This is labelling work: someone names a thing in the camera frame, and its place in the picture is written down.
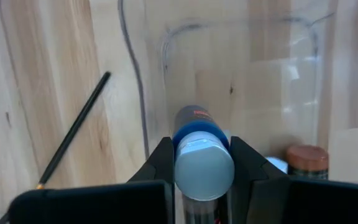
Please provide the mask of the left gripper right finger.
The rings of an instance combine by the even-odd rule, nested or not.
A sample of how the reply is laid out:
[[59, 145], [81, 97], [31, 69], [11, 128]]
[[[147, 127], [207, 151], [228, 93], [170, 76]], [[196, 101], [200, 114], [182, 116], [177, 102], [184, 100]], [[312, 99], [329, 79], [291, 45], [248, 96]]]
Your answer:
[[237, 136], [232, 224], [358, 224], [358, 184], [287, 175]]

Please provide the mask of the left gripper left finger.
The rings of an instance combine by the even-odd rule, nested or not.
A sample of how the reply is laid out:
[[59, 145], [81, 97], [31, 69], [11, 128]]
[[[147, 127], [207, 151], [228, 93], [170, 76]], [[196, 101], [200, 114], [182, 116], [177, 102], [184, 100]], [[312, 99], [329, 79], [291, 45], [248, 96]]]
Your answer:
[[173, 164], [173, 143], [164, 137], [126, 183], [30, 190], [0, 224], [174, 224]]

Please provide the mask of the orange paint bottle black label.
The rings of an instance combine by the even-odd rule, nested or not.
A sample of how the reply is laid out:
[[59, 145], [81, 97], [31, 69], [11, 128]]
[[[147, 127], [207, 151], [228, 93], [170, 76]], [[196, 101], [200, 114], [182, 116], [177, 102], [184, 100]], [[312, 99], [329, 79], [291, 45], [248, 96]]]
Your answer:
[[287, 149], [288, 174], [328, 180], [329, 154], [312, 145], [294, 145]]

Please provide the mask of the small blue paint bottle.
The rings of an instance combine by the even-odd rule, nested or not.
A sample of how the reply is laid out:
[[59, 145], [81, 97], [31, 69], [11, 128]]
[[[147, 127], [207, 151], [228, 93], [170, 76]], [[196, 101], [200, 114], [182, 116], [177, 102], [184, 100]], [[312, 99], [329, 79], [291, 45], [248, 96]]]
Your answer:
[[234, 180], [229, 141], [210, 113], [188, 105], [175, 116], [172, 143], [175, 183], [186, 197], [210, 201], [223, 196]]

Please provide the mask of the clear plastic bin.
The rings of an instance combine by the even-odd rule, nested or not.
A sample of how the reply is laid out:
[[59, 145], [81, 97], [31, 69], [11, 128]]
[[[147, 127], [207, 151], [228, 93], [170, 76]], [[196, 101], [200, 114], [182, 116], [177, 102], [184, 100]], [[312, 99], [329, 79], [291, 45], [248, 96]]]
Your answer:
[[264, 156], [327, 147], [327, 40], [337, 0], [118, 0], [145, 154], [185, 106]]

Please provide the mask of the black paintbrush orange ferrule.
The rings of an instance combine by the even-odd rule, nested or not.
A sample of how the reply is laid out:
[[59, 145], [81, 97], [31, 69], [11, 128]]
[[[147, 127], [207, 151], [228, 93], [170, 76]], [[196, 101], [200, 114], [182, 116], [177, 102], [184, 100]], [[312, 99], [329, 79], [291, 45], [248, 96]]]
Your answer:
[[77, 132], [81, 128], [83, 122], [87, 118], [89, 112], [93, 108], [94, 104], [96, 103], [99, 95], [103, 91], [105, 85], [107, 84], [108, 80], [111, 77], [111, 72], [105, 72], [101, 77], [98, 84], [95, 86], [94, 90], [92, 91], [91, 95], [87, 99], [85, 105], [82, 107], [81, 111], [79, 112], [78, 116], [74, 120], [72, 126], [70, 127], [69, 131], [63, 138], [63, 141], [60, 143], [59, 147], [55, 151], [53, 157], [51, 158], [50, 162], [48, 163], [47, 167], [45, 168], [41, 178], [38, 181], [36, 189], [44, 189], [45, 184], [51, 178], [52, 174], [55, 172], [55, 169], [58, 167], [60, 161], [62, 160], [63, 156], [65, 155], [67, 149], [69, 148], [71, 142], [75, 138]]

